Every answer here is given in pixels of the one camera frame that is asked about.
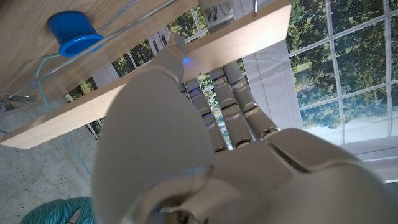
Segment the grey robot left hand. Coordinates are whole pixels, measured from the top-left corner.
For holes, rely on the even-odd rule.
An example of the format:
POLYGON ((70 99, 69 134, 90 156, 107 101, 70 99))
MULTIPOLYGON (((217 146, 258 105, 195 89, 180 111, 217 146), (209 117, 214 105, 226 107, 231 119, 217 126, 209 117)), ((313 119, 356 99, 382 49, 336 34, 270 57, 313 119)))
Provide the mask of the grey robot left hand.
POLYGON ((187 45, 167 45, 116 95, 93 167, 98 223, 396 223, 397 197, 368 166, 305 131, 216 151, 181 93, 187 45))

